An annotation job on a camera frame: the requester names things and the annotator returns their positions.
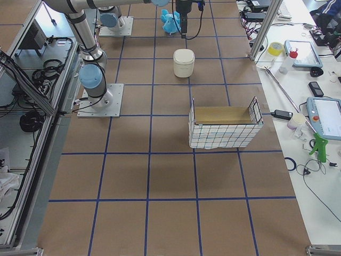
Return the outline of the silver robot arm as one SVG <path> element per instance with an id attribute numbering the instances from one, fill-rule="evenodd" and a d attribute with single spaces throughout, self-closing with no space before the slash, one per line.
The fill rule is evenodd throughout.
<path id="1" fill-rule="evenodd" d="M 119 6 L 100 7 L 100 21 L 104 27 L 111 31 L 122 30 L 125 25 L 125 20 L 122 17 Z"/>
<path id="2" fill-rule="evenodd" d="M 86 9 L 104 9 L 107 14 L 121 5 L 153 4 L 165 6 L 169 1 L 45 1 L 51 9 L 65 15 L 81 50 L 85 66 L 80 69 L 79 80 L 88 95 L 90 107 L 106 107 L 112 98 L 105 80 L 107 56 L 95 40 L 86 20 Z"/>

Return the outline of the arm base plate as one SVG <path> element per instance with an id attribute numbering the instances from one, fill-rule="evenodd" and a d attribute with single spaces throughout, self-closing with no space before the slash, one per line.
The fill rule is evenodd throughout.
<path id="1" fill-rule="evenodd" d="M 124 84 L 107 84 L 107 92 L 98 103 L 96 103 L 98 99 L 91 97 L 80 102 L 77 116 L 79 118 L 119 118 L 123 92 Z"/>
<path id="2" fill-rule="evenodd" d="M 123 37 L 130 36 L 133 28 L 132 16 L 121 16 L 120 18 L 115 15 L 101 15 L 101 28 L 99 32 L 100 37 Z"/>

